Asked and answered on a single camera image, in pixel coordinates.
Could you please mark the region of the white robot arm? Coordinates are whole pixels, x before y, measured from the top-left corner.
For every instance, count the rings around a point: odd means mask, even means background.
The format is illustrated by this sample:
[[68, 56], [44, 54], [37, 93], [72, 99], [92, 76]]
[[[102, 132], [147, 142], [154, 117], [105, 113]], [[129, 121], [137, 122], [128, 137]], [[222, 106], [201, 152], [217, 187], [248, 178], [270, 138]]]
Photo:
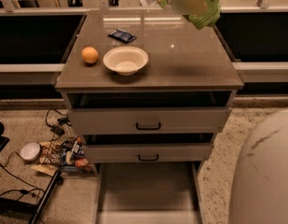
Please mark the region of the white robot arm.
[[228, 224], [288, 224], [288, 108], [268, 116], [244, 141]]

